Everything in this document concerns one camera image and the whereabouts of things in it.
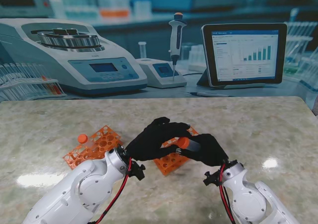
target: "orange test tube rack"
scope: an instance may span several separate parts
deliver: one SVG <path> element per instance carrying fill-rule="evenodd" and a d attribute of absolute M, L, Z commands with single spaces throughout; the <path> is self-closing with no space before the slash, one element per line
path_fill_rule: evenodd
<path fill-rule="evenodd" d="M 87 159 L 101 159 L 105 157 L 105 152 L 123 143 L 120 136 L 109 126 L 102 127 L 94 133 L 89 140 L 93 141 L 92 147 L 79 144 L 75 149 L 63 157 L 71 169 L 76 168 L 80 163 Z"/>
<path fill-rule="evenodd" d="M 199 133 L 196 132 L 192 127 L 188 130 L 191 135 L 197 136 Z M 168 147 L 170 145 L 176 145 L 178 138 L 173 138 L 165 143 L 163 143 L 163 147 Z M 177 153 L 171 153 L 163 158 L 154 159 L 155 164 L 160 169 L 161 173 L 167 176 L 169 173 L 175 171 L 180 166 L 184 165 L 189 158 L 181 156 Z"/>

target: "tablet screen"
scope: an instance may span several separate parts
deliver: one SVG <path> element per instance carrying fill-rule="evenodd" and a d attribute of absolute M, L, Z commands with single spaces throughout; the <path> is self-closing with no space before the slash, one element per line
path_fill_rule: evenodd
<path fill-rule="evenodd" d="M 278 32 L 212 31 L 218 81 L 275 79 Z"/>

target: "tablet stand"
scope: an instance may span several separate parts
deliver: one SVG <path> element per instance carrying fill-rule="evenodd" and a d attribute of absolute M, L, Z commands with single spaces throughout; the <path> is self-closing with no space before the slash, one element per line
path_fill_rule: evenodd
<path fill-rule="evenodd" d="M 251 87 L 263 87 L 265 83 L 252 83 L 252 84 L 240 84 L 240 85 L 225 85 L 225 86 L 210 86 L 208 72 L 205 69 L 201 78 L 197 82 L 198 86 L 213 88 L 213 89 L 238 89 L 238 88 L 251 88 Z"/>

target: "bar chart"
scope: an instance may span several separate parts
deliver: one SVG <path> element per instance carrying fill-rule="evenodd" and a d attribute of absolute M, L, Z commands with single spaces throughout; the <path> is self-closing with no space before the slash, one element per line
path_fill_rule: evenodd
<path fill-rule="evenodd" d="M 258 48 L 257 50 L 251 51 L 243 51 L 243 57 L 241 57 L 241 61 L 264 61 L 264 60 L 271 60 L 271 47 L 266 46 Z"/>
<path fill-rule="evenodd" d="M 266 40 L 232 40 L 230 44 L 233 65 L 263 65 L 276 61 L 277 42 Z"/>

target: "red cable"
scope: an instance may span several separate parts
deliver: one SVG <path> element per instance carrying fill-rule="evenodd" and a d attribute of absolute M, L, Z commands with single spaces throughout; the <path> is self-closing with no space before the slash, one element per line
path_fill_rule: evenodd
<path fill-rule="evenodd" d="M 225 197 L 224 197 L 224 195 L 223 195 L 222 174 L 223 174 L 224 168 L 225 168 L 225 164 L 223 164 L 223 166 L 222 166 L 222 168 L 221 168 L 221 170 L 220 170 L 220 178 L 219 178 L 219 180 L 220 180 L 220 186 L 219 186 L 219 189 L 220 189 L 220 194 L 221 194 L 222 202 L 223 202 L 223 204 L 224 204 L 224 206 L 225 206 L 225 210 L 227 211 L 227 213 L 228 213 L 228 215 L 229 215 L 229 217 L 230 217 L 230 220 L 233 222 L 233 221 L 234 221 L 234 218 L 233 218 L 233 216 L 232 216 L 232 214 L 231 214 L 231 212 L 230 212 L 230 209 L 229 209 L 229 207 L 228 207 L 228 204 L 227 204 L 227 202 L 226 202 L 226 200 L 225 200 Z"/>
<path fill-rule="evenodd" d="M 129 166 L 128 166 L 128 171 L 131 170 L 131 164 L 132 164 L 132 161 L 131 161 L 131 158 L 129 158 Z M 110 208 L 114 205 L 114 203 L 116 202 L 117 198 L 119 197 L 119 195 L 121 194 L 121 192 L 123 191 L 126 183 L 127 183 L 127 180 L 128 180 L 128 174 L 126 174 L 125 176 L 125 179 L 122 183 L 122 185 L 120 186 L 116 196 L 113 198 L 113 200 L 111 200 L 110 204 L 108 205 L 108 207 L 105 209 L 104 213 L 100 216 L 100 218 L 97 220 L 96 224 L 100 223 L 101 220 L 103 220 L 104 216 L 106 215 L 106 213 L 110 210 Z"/>

